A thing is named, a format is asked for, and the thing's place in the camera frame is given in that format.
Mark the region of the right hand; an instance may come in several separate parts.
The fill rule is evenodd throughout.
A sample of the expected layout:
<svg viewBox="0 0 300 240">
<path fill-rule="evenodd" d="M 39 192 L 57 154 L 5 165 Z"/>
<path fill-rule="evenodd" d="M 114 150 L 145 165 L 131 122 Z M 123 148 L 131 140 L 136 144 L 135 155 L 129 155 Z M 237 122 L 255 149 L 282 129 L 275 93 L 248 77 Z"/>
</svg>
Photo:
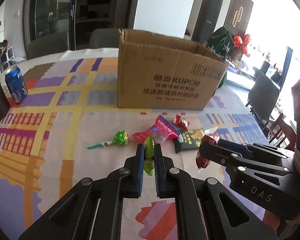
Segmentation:
<svg viewBox="0 0 300 240">
<path fill-rule="evenodd" d="M 277 229 L 281 223 L 281 219 L 279 216 L 271 213 L 270 211 L 266 210 L 263 215 L 262 222 L 270 228 L 274 233 L 277 233 Z"/>
</svg>

